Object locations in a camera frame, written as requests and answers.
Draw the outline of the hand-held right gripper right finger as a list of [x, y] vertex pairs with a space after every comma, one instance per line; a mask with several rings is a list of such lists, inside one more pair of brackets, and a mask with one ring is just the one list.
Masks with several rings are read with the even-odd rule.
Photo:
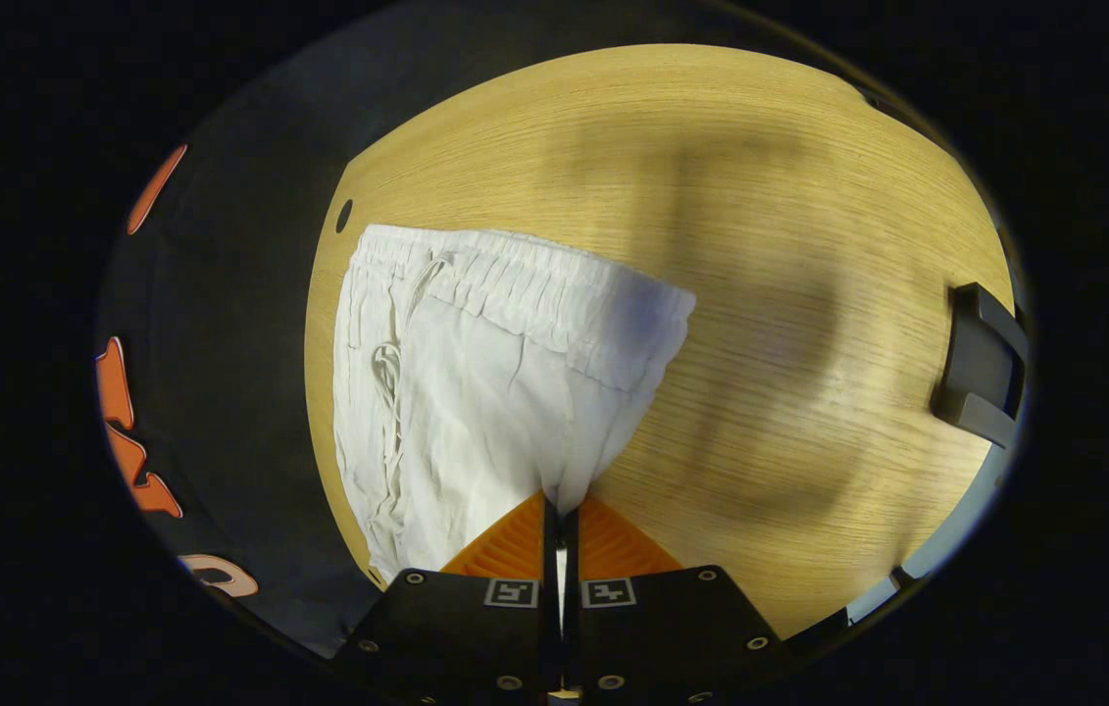
[[791, 671], [725, 567], [684, 566], [596, 497], [564, 529], [564, 684], [584, 705], [725, 705]]

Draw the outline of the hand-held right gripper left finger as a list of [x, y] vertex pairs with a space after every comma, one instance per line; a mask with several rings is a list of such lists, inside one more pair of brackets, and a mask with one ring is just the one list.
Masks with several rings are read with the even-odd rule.
[[398, 573], [334, 671], [388, 705], [540, 705], [559, 682], [557, 519], [537, 492], [438, 571]]

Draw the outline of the white jeans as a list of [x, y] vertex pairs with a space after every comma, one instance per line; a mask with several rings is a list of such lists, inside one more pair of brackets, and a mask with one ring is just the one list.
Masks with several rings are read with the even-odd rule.
[[529, 497], [571, 513], [625, 451], [696, 295], [505, 229], [363, 229], [333, 332], [333, 434], [381, 581], [437, 571]]

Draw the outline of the black backdrop cloth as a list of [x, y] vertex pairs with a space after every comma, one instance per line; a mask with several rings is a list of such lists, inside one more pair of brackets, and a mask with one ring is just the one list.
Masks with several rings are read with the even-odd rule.
[[375, 14], [230, 98], [181, 141], [145, 218], [118, 244], [98, 339], [123, 352], [145, 451], [143, 518], [272, 630], [338, 651], [378, 592], [321, 484], [304, 390], [304, 327], [321, 229], [348, 161], [454, 88], [451, 41]]

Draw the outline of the black block-shaped object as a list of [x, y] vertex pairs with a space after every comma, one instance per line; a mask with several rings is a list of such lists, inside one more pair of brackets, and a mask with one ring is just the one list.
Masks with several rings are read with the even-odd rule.
[[950, 334], [930, 413], [1010, 451], [1028, 387], [1028, 331], [979, 282], [953, 287], [948, 303]]

